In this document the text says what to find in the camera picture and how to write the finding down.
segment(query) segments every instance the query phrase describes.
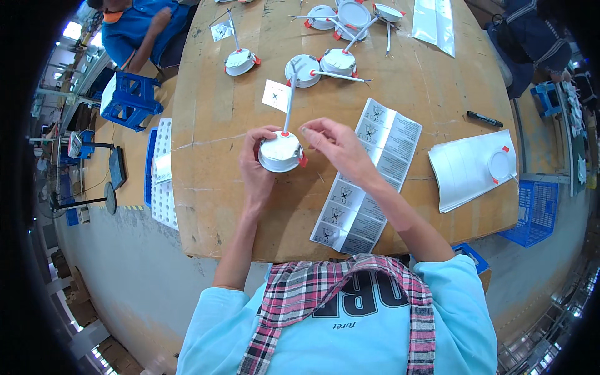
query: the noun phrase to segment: person in blue shirt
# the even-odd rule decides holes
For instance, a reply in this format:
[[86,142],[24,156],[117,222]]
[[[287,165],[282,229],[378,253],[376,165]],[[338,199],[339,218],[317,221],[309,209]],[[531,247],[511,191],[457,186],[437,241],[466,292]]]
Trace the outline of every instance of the person in blue shirt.
[[496,333],[473,260],[455,256],[384,180],[356,134],[328,118],[300,132],[373,197],[417,264],[410,271],[393,258],[359,254],[340,263],[272,265],[254,296],[244,293],[276,175],[262,167],[256,150],[277,130],[268,125],[246,134],[238,158],[242,213],[212,287],[200,294],[177,375],[495,374]]
[[508,98],[521,96],[536,68],[548,73],[554,83],[569,81],[565,68],[571,60],[571,47],[566,29],[545,15],[544,1],[506,0],[505,10],[485,28],[512,75]]
[[197,5],[177,0],[87,0],[104,12],[102,44],[117,66],[138,73],[150,59],[161,68],[179,65]]

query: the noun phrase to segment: white plastic bag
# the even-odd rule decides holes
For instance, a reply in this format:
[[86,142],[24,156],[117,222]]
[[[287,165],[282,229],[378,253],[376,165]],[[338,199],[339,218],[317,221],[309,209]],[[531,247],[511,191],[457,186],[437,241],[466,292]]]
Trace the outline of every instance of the white plastic bag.
[[435,44],[454,57],[450,0],[415,0],[412,37]]

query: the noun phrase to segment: hand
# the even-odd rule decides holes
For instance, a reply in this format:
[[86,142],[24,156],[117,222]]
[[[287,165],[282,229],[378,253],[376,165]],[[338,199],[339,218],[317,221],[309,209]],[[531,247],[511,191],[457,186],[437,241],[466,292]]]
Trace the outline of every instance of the hand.
[[349,127],[332,119],[321,117],[300,127],[310,147],[322,152],[342,175],[359,187],[368,187],[385,181],[375,169],[356,134]]
[[281,128],[267,125],[262,128],[248,130],[246,133],[246,139],[238,157],[239,170],[245,183],[245,209],[261,210],[269,200],[275,182],[275,174],[260,165],[257,153],[260,141],[263,138],[273,139],[277,137],[273,133],[277,130],[281,130]]
[[563,71],[562,79],[564,81],[566,81],[566,82],[570,82],[571,81],[571,74],[569,73],[569,71],[567,69],[565,69]]
[[150,28],[148,31],[152,31],[156,34],[160,34],[165,27],[171,22],[171,8],[164,7],[157,14],[152,17],[150,21]]

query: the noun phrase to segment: wooden table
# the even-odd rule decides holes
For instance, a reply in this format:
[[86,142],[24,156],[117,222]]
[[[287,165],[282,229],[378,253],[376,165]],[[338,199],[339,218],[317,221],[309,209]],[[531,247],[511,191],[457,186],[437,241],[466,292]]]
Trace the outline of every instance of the wooden table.
[[[391,0],[382,0],[393,5]],[[334,6],[334,0],[321,4]],[[351,128],[368,97],[423,125],[402,195],[450,243],[456,244],[507,229],[517,222],[518,194],[509,181],[450,213],[440,214],[437,182],[427,151],[437,143],[497,131],[465,119],[472,110],[504,123],[516,147],[515,125],[508,96],[490,47],[462,0],[453,0],[456,58],[436,46],[410,38],[413,0],[400,0],[405,11],[400,30],[392,35],[391,54],[384,58],[384,24],[370,29],[364,43],[352,47],[363,83],[321,79],[296,90],[290,130],[313,118],[327,116]],[[179,234],[185,254],[219,258],[232,237],[242,209],[244,183],[237,155],[244,133],[266,124],[282,125],[285,113],[261,103],[265,80],[286,82],[285,64],[295,55],[320,56],[343,48],[333,31],[307,29],[290,14],[307,14],[319,2],[256,0],[217,4],[203,0],[185,45],[173,107],[173,189]],[[209,24],[233,7],[241,47],[262,64],[230,77],[225,58],[234,51],[233,38],[213,42]],[[259,223],[253,260],[286,262],[340,257],[308,238],[323,208],[336,170],[321,154],[308,151],[308,165],[277,176]],[[377,254],[405,253],[391,226],[375,247]]]

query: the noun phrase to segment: black marker pen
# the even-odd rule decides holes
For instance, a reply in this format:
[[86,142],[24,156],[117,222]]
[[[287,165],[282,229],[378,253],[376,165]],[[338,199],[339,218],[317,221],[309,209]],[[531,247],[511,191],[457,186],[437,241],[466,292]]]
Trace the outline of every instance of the black marker pen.
[[475,113],[473,111],[469,111],[468,110],[467,111],[467,116],[471,117],[471,118],[476,118],[476,119],[484,121],[484,122],[487,122],[488,124],[494,125],[494,126],[499,127],[499,128],[504,127],[504,124],[501,123],[500,121],[494,120],[493,118],[489,118],[489,117],[486,117],[484,115],[480,115],[480,114]]

